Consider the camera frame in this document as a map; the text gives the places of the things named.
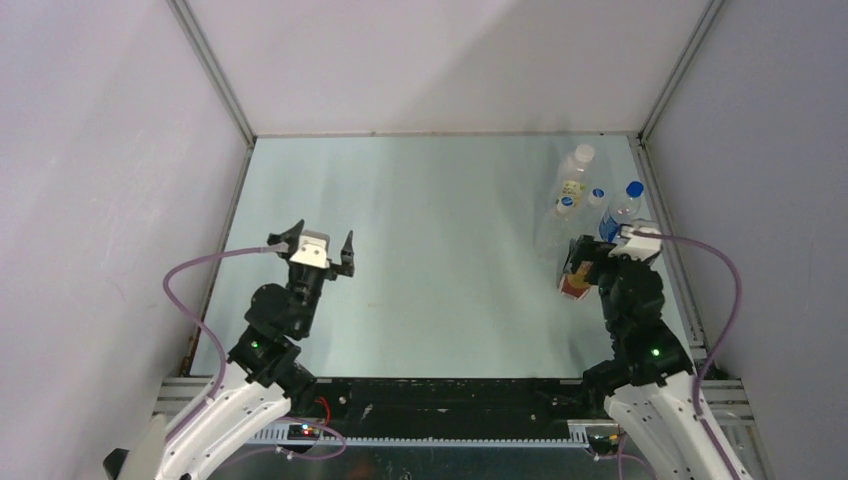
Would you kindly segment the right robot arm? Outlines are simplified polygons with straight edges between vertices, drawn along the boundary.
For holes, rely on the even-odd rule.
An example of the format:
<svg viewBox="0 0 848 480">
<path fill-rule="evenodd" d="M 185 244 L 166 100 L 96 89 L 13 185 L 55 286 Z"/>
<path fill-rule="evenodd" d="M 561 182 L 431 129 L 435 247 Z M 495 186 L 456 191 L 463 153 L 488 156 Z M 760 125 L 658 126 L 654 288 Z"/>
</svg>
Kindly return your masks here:
<svg viewBox="0 0 848 480">
<path fill-rule="evenodd" d="M 596 286 L 613 357 L 586 370 L 581 402 L 596 418 L 610 417 L 641 451 L 657 479 L 748 479 L 702 392 L 702 377 L 662 317 L 663 281 L 653 269 L 661 245 L 655 231 L 613 244 L 582 236 L 563 267 L 582 266 Z"/>
</svg>

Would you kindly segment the clear crushed plastic bottle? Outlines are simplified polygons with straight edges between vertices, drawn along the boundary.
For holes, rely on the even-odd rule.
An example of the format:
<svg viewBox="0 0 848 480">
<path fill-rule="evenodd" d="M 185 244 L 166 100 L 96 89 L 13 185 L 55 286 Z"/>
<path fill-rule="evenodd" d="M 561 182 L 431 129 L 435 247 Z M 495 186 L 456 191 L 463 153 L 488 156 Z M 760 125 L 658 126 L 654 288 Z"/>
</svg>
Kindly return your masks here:
<svg viewBox="0 0 848 480">
<path fill-rule="evenodd" d="M 601 188 L 593 188 L 587 197 L 585 218 L 588 223 L 597 223 L 603 215 L 605 191 Z"/>
</svg>

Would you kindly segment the orange red label bottle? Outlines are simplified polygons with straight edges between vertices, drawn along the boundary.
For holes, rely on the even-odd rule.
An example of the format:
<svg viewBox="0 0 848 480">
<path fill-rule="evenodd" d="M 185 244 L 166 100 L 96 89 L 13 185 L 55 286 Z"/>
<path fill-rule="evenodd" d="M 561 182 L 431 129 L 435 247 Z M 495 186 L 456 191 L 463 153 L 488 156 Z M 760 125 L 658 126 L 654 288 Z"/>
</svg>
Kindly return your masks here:
<svg viewBox="0 0 848 480">
<path fill-rule="evenodd" d="M 583 299 L 592 289 L 592 285 L 586 280 L 591 267 L 592 263 L 588 261 L 582 262 L 575 273 L 564 267 L 558 283 L 559 292 L 572 300 Z"/>
</svg>

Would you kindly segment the blue white bottle cap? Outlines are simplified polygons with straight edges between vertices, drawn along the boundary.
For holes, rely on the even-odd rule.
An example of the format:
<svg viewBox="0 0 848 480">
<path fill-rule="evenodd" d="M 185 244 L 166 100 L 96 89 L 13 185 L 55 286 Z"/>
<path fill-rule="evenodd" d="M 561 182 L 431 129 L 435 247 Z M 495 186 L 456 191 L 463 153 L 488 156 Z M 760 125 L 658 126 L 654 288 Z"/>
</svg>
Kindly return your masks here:
<svg viewBox="0 0 848 480">
<path fill-rule="evenodd" d="M 594 188 L 588 197 L 588 202 L 591 205 L 601 205 L 605 200 L 605 191 L 600 188 Z"/>
</svg>

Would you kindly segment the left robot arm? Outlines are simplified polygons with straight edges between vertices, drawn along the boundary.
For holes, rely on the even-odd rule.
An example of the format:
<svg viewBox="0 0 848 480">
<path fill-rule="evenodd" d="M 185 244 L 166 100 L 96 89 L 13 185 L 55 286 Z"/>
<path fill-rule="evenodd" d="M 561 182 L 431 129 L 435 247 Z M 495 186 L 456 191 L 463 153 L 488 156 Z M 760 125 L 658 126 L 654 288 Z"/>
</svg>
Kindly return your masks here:
<svg viewBox="0 0 848 480">
<path fill-rule="evenodd" d="M 270 234 L 264 246 L 235 249 L 183 262 L 164 277 L 171 302 L 206 333 L 218 354 L 218 371 L 172 419 L 154 415 L 132 449 L 116 448 L 103 461 L 110 479 L 207 479 L 270 423 L 304 416 L 316 403 L 316 378 L 297 360 L 298 341 L 309 336 L 323 286 L 355 272 L 353 237 L 337 260 L 328 235 L 298 221 Z M 260 286 L 249 301 L 246 330 L 236 344 L 222 342 L 171 289 L 173 277 L 215 259 L 274 254 L 287 265 L 287 280 Z"/>
</svg>

